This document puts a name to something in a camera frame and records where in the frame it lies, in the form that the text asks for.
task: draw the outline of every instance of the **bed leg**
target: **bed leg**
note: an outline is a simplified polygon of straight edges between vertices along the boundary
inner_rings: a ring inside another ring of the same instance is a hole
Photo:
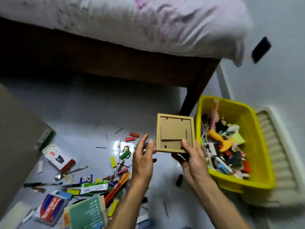
[[[208,84],[208,81],[215,72],[219,62],[220,59],[214,59],[214,58],[204,59],[204,63],[202,64],[202,68],[198,74],[196,82],[192,86],[188,87],[188,93],[184,99],[184,102],[180,110],[180,114],[182,116],[190,115],[195,104],[200,98],[201,93],[203,92],[204,88]]]

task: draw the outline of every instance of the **clutter in bin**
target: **clutter in bin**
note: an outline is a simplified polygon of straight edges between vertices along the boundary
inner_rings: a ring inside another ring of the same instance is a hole
[[[201,145],[208,167],[239,179],[249,178],[250,165],[240,147],[246,141],[238,132],[238,125],[227,123],[225,115],[219,118],[218,105],[219,102],[215,101],[210,118],[207,114],[201,116]]]

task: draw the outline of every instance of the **tiled floor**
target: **tiled floor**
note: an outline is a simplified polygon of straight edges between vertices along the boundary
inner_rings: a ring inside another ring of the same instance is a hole
[[[80,165],[87,165],[86,162],[95,158],[93,164],[98,166],[98,159],[108,159],[108,155],[103,156],[102,153],[95,157],[97,152],[93,150],[97,144],[110,143],[106,141],[105,134],[109,141],[116,141],[119,138],[123,140],[129,132],[141,135],[149,133],[155,138],[157,113],[178,114],[186,95],[185,88],[94,75],[75,76],[63,71],[40,69],[34,70],[32,77],[24,77],[20,71],[19,75],[16,73],[16,70],[6,70],[0,76],[0,82],[57,131],[55,141],[62,144],[69,153],[78,153]],[[203,93],[221,96],[216,75],[212,77]],[[86,162],[80,162],[83,152],[88,152],[84,158]],[[174,185],[179,173],[182,173],[177,162],[170,154],[157,153],[155,157],[158,161],[154,165],[147,197],[149,215],[156,220],[157,228],[213,228],[187,183],[183,182],[181,188]],[[51,181],[56,170],[50,171],[50,167],[44,169],[52,173],[49,180]],[[105,165],[98,172],[104,177],[109,174],[109,170],[109,165]],[[36,168],[28,180],[35,181],[34,176],[31,176],[34,173]],[[236,194],[227,191],[225,194],[253,225],[247,205]],[[31,193],[33,201],[37,195],[38,193]],[[24,192],[20,191],[14,202],[22,200],[24,196]],[[163,201],[166,202],[169,218],[166,217]],[[41,226],[28,222],[20,228]]]

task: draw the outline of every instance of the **metal spoon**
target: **metal spoon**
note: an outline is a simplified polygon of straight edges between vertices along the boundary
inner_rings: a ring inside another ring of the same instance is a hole
[[[65,173],[58,173],[58,174],[56,174],[55,175],[55,181],[60,181],[60,180],[62,180],[63,179],[63,175],[64,174],[70,174],[70,173],[74,173],[74,172],[76,172],[76,171],[80,171],[80,170],[83,170],[83,169],[86,169],[86,168],[88,168],[89,167],[89,165],[87,165],[87,166],[84,166],[84,167],[81,167],[81,168],[78,168],[78,169],[75,169],[75,170],[72,170],[72,171],[69,171],[69,172],[65,172]]]

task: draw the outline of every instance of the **person's left hand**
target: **person's left hand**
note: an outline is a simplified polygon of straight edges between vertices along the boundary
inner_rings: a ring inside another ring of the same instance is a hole
[[[153,175],[153,163],[157,161],[157,159],[153,159],[153,154],[156,153],[155,143],[150,139],[148,143],[144,144],[147,138],[148,134],[145,134],[140,139],[132,158],[132,181],[140,182],[144,187],[148,187]]]

